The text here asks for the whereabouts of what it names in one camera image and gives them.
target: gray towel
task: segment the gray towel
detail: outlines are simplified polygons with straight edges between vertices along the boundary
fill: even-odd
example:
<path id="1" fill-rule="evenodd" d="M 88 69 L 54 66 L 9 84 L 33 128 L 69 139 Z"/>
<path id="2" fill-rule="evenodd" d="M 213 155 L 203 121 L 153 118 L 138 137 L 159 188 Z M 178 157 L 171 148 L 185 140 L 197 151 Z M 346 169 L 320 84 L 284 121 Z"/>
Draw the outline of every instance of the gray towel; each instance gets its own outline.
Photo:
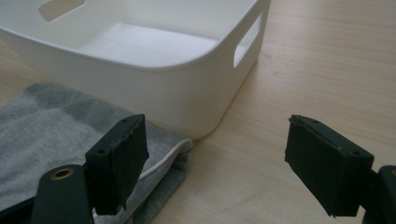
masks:
<path id="1" fill-rule="evenodd" d="M 81 92 L 45 84 L 35 84 L 1 106 L 0 210 L 34 196 L 48 170 L 83 164 L 85 153 L 130 115 Z M 146 128 L 149 159 L 127 210 L 94 215 L 95 223 L 147 223 L 184 179 L 193 149 L 190 138 L 148 123 Z"/>

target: white plastic bin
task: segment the white plastic bin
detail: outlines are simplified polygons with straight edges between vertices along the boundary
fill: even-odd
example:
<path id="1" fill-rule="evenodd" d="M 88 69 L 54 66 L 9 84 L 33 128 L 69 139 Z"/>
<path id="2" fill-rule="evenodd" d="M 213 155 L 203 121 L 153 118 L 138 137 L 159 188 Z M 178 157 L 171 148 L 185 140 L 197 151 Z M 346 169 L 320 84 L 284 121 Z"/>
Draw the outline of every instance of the white plastic bin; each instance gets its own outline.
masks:
<path id="1" fill-rule="evenodd" d="M 270 5 L 80 0 L 45 17 L 67 1 L 78 0 L 0 0 L 0 38 L 48 82 L 194 139 L 217 126 L 256 61 Z"/>

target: table surface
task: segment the table surface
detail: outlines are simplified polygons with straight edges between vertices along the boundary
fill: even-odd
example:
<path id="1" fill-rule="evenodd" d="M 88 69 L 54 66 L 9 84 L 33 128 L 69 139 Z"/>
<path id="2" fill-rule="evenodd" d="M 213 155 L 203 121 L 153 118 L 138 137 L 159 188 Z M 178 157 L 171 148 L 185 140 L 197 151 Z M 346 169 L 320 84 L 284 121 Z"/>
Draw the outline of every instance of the table surface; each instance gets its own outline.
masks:
<path id="1" fill-rule="evenodd" d="M 273 0 L 258 61 L 152 223 L 361 223 L 328 217 L 284 162 L 292 114 L 396 164 L 396 1 Z M 37 82 L 0 42 L 0 105 Z"/>

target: bin handle hole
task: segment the bin handle hole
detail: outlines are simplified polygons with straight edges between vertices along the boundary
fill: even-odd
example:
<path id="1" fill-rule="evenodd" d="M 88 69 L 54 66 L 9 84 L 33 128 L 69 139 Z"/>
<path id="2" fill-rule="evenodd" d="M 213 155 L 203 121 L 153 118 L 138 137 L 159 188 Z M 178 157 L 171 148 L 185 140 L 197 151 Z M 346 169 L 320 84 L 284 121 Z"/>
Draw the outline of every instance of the bin handle hole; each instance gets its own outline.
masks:
<path id="1" fill-rule="evenodd" d="M 85 0 L 51 0 L 41 5 L 38 11 L 45 21 L 54 21 L 62 15 L 84 5 Z"/>
<path id="2" fill-rule="evenodd" d="M 236 46 L 235 53 L 233 54 L 233 67 L 235 68 L 244 58 L 245 54 L 250 49 L 250 46 L 253 44 L 253 41 L 256 39 L 259 34 L 260 27 L 262 26 L 262 14 L 254 21 L 254 23 L 250 26 L 248 31 L 245 33 L 244 37 L 239 41 Z"/>

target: folded cloth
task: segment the folded cloth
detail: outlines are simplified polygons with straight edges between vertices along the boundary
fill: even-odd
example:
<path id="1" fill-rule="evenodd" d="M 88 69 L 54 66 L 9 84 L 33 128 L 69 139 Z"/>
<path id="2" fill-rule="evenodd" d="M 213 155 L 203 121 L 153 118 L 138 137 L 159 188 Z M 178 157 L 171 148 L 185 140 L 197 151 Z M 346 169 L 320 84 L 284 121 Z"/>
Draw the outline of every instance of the folded cloth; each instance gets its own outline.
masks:
<path id="1" fill-rule="evenodd" d="M 35 84 L 0 107 L 0 211 L 35 196 L 40 176 L 85 153 L 130 112 L 59 86 Z M 116 216 L 95 223 L 147 223 L 186 176 L 190 138 L 146 124 L 149 159 Z"/>

